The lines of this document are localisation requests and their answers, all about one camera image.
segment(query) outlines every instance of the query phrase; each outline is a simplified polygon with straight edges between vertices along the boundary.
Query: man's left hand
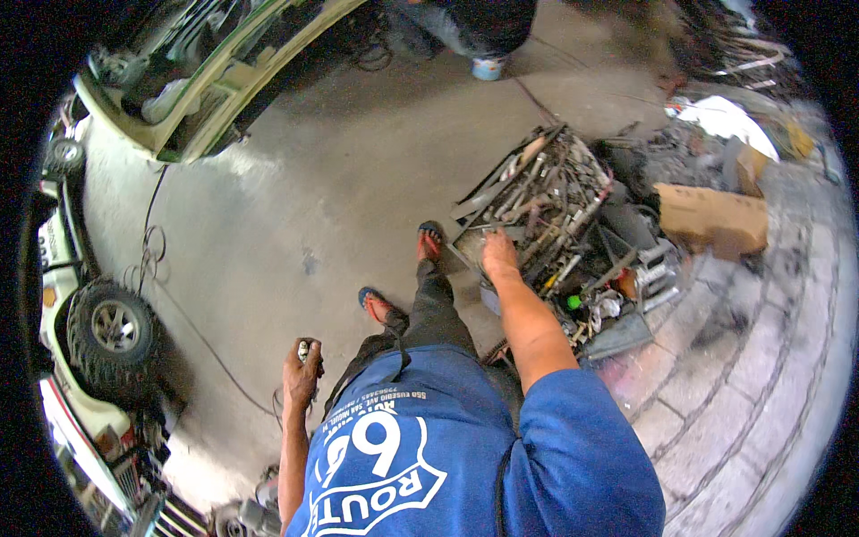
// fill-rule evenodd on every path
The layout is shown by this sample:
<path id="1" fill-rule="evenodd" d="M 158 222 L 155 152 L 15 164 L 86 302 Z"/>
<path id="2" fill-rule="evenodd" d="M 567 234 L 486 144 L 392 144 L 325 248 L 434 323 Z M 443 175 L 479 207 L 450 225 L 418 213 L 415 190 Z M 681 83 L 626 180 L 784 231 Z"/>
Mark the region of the man's left hand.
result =
<path id="1" fill-rule="evenodd" d="M 298 358 L 298 345 L 310 341 L 310 352 L 305 363 Z M 322 343 L 315 339 L 299 338 L 292 345 L 283 362 L 283 411 L 305 412 L 316 391 L 316 380 L 322 377 Z"/>

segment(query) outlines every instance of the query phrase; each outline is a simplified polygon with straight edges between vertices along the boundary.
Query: blue t-shirt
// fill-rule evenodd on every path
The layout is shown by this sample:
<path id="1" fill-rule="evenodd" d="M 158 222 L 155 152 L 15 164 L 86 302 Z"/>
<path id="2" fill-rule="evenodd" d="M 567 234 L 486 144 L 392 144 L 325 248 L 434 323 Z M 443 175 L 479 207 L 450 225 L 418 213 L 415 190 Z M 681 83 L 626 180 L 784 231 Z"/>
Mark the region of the blue t-shirt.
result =
<path id="1" fill-rule="evenodd" d="M 377 358 L 344 391 L 308 455 L 287 535 L 494 535 L 503 473 L 509 535 L 661 535 L 653 465 L 602 381 L 567 369 L 510 413 L 462 349 Z"/>

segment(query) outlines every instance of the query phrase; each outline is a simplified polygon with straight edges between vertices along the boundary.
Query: flip-flop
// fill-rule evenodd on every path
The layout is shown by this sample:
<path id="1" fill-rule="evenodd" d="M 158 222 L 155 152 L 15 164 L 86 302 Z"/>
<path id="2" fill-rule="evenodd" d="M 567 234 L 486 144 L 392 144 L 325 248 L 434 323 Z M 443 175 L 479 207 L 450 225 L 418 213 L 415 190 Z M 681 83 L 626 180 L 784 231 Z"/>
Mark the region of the flip-flop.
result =
<path id="1" fill-rule="evenodd" d="M 436 235 L 438 235 L 438 242 L 433 241 L 430 237 L 424 235 L 424 237 L 426 238 L 426 241 L 424 242 L 427 244 L 428 248 L 432 250 L 434 257 L 437 259 L 442 254 L 441 245 L 444 243 L 444 235 L 442 235 L 442 232 L 439 230 L 438 225 L 436 225 L 436 223 L 432 222 L 431 220 L 428 220 L 427 222 L 424 222 L 421 225 L 417 226 L 418 232 L 420 232 L 421 229 L 432 231 Z"/>
<path id="2" fill-rule="evenodd" d="M 370 308 L 364 307 L 364 300 L 367 299 L 367 295 L 371 294 L 372 296 L 368 300 L 378 300 L 379 302 L 384 302 L 391 307 L 391 310 L 395 310 L 396 306 L 385 300 L 385 297 L 382 296 L 379 291 L 373 289 L 372 287 L 362 287 L 361 290 L 358 291 L 358 304 L 361 305 L 361 309 L 369 313 L 370 317 L 372 317 L 373 320 L 375 320 L 377 323 L 384 325 L 385 321 L 380 320 L 378 317 L 376 317 L 375 311 L 373 310 L 372 306 Z"/>

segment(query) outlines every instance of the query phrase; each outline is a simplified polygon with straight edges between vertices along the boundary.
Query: black pants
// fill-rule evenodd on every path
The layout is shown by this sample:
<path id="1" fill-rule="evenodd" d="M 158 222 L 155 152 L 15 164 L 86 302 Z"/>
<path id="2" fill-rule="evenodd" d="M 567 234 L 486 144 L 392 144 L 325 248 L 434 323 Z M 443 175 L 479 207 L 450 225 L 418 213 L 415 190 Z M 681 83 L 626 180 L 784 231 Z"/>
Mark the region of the black pants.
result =
<path id="1" fill-rule="evenodd" d="M 328 397 L 325 403 L 326 416 L 338 403 L 343 390 L 376 357 L 398 348 L 398 339 L 405 350 L 425 345 L 456 345 L 477 360 L 472 335 L 454 308 L 454 290 L 448 277 L 441 274 L 436 264 L 429 259 L 423 259 L 417 264 L 417 293 L 411 313 L 406 316 L 398 310 L 391 310 L 385 319 L 385 332 L 364 340 L 357 356 L 346 366 L 346 371 Z"/>

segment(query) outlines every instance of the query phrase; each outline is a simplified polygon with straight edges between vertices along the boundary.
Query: cardboard box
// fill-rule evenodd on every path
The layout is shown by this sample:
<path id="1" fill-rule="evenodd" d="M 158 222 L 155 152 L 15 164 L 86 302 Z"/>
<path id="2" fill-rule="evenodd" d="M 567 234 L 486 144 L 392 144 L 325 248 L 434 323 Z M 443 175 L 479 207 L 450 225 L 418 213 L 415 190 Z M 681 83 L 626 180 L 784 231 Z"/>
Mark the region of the cardboard box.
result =
<path id="1" fill-rule="evenodd" d="M 701 253 L 708 245 L 719 259 L 739 261 L 766 248 L 766 202 L 710 188 L 666 185 L 660 196 L 660 225 L 672 241 Z"/>

